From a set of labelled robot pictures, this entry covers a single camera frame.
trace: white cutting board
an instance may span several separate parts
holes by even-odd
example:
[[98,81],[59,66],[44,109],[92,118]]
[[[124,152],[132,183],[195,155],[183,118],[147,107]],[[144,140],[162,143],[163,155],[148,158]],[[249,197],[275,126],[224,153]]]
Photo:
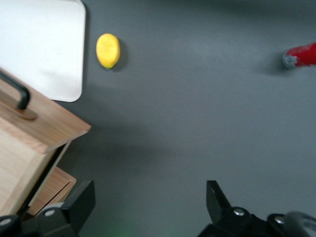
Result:
[[0,67],[50,99],[82,91],[85,8],[80,0],[1,0]]

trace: gray table surface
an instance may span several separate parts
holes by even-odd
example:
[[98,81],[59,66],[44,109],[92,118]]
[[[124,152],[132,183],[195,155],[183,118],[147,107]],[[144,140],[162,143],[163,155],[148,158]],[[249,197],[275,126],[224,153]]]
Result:
[[[60,104],[92,129],[59,163],[95,181],[80,236],[195,237],[207,180],[259,218],[316,216],[316,69],[281,63],[316,41],[316,1],[82,1],[83,93]],[[110,71],[104,33],[121,45]]]

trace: yellow lemon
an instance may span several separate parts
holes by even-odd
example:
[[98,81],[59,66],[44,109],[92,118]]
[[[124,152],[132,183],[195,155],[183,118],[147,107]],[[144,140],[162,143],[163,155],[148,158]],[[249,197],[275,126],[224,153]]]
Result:
[[119,60],[119,40],[112,34],[101,35],[96,45],[97,58],[106,69],[112,68]]

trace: black handle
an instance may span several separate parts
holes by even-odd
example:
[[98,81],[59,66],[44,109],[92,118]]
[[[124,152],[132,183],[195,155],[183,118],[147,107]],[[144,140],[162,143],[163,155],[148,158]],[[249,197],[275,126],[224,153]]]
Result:
[[206,207],[213,224],[217,224],[222,219],[223,213],[232,208],[215,180],[208,180],[206,183]]
[[24,85],[22,85],[21,83],[19,83],[16,80],[14,80],[12,77],[10,77],[9,75],[7,75],[6,73],[4,73],[1,70],[0,70],[0,78],[3,81],[5,81],[6,83],[13,86],[15,89],[17,89],[20,92],[21,101],[16,106],[16,109],[18,109],[18,110],[26,109],[28,106],[28,103],[31,99],[31,94],[30,94],[29,90]]

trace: red spray can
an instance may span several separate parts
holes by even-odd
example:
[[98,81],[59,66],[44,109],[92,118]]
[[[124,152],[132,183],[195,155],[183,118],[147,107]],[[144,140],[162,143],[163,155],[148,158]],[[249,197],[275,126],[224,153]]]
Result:
[[316,67],[316,43],[292,48],[285,52],[283,63],[288,68]]

